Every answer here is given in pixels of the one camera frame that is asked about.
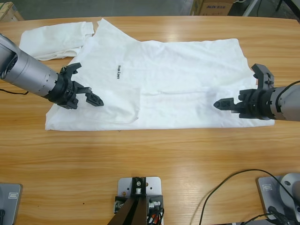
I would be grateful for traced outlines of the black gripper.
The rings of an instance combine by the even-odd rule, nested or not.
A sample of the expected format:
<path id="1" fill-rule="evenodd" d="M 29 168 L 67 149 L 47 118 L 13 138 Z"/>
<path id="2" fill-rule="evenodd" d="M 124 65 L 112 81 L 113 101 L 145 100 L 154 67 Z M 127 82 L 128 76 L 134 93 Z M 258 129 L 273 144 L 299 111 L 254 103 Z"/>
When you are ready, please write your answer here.
<path id="1" fill-rule="evenodd" d="M 223 98 L 214 103 L 214 107 L 222 111 L 238 113 L 243 119 L 284 120 L 280 112 L 277 97 L 284 90 L 274 88 L 274 75 L 261 64 L 254 64 L 251 69 L 253 77 L 257 80 L 257 89 L 241 90 L 239 103 L 234 103 L 234 98 Z"/>
<path id="2" fill-rule="evenodd" d="M 92 93 L 91 88 L 83 87 L 81 84 L 71 81 L 71 77 L 78 73 L 81 68 L 80 63 L 72 63 L 62 67 L 58 74 L 58 80 L 54 88 L 48 93 L 48 100 L 66 109 L 77 109 L 77 94 L 85 94 L 86 102 L 92 106 L 104 106 L 102 99 Z"/>

